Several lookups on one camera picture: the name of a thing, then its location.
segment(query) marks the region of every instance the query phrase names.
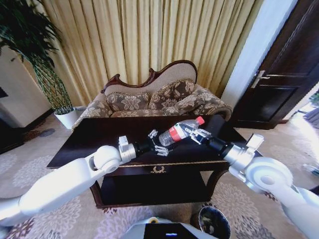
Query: white flower pot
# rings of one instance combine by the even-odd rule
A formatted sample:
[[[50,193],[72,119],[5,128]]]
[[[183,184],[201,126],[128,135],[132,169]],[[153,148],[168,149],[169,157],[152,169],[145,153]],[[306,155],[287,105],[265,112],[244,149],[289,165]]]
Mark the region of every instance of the white flower pot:
[[[71,129],[72,126],[74,125],[74,123],[76,122],[76,120],[79,118],[76,110],[73,108],[73,111],[71,111],[70,113],[64,114],[64,115],[56,115],[54,113],[54,115],[62,122],[62,124],[68,128]]]

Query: trash can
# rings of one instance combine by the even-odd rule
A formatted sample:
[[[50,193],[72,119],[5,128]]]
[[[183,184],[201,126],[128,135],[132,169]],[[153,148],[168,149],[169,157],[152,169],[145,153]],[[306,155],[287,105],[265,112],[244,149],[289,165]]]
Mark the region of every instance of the trash can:
[[[212,206],[203,207],[198,214],[200,229],[219,239],[230,238],[229,223],[220,210]]]

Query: potted plant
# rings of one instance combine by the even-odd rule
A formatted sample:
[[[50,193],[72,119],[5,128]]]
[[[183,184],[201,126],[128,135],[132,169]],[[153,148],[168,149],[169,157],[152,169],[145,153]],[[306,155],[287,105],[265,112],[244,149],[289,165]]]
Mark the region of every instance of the potted plant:
[[[63,82],[53,70],[54,63],[49,55],[57,50],[51,41],[61,39],[58,29],[35,7],[26,0],[0,0],[0,50],[8,46],[22,60],[30,62],[54,114],[71,128],[78,117]]]

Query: beige curtain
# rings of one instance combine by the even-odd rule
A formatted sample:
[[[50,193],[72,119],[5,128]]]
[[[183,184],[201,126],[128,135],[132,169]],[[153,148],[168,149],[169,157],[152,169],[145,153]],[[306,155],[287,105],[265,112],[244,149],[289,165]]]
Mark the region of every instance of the beige curtain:
[[[220,96],[262,0],[44,0],[60,29],[55,70],[74,105],[87,105],[119,73],[129,84],[187,59]]]

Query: sofa backrest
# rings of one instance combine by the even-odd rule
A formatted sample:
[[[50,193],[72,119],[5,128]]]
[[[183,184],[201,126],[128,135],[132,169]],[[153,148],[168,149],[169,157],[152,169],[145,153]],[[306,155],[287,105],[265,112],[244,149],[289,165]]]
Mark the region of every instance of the sofa backrest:
[[[120,80],[120,74],[117,74],[108,81],[101,93],[107,96],[112,92],[136,94],[147,91],[152,95],[161,87],[179,79],[188,78],[193,80],[194,83],[197,81],[196,66],[187,60],[174,61],[160,71],[154,71],[150,68],[149,73],[149,78],[144,83],[136,86],[124,83]]]

